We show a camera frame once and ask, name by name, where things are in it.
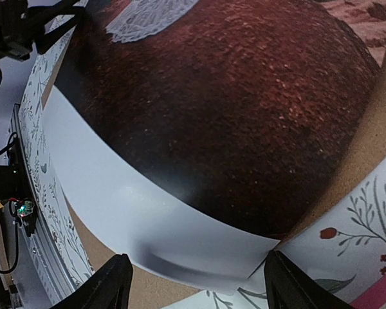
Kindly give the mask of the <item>pink wooden picture frame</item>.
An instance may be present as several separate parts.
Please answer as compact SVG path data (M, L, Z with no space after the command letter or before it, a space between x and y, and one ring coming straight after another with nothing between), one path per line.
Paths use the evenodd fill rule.
M381 308L386 304L386 274L377 281L370 289L355 299L351 306L353 308Z

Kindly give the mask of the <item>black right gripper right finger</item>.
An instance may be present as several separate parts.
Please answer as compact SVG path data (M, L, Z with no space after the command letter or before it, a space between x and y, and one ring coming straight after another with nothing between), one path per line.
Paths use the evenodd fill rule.
M352 307L325 291L278 250L268 253L264 266L264 278L269 308Z

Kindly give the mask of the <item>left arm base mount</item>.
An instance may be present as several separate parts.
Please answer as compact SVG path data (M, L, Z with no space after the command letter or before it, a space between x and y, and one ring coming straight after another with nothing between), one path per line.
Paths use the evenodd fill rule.
M0 209L5 205L24 227L26 235L30 237L34 234L37 206L26 169L21 164L0 165Z

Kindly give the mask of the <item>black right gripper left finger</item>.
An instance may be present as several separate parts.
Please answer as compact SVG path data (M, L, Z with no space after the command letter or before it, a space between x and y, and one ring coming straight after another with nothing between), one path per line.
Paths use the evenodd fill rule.
M126 254L116 254L80 288L52 306L53 309L126 309L133 266Z

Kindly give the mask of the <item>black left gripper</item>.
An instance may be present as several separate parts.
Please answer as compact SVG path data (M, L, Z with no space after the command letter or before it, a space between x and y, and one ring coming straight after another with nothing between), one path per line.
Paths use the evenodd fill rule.
M77 1L29 6L27 1L0 1L0 60L30 58L33 46L46 53L75 27L86 9Z

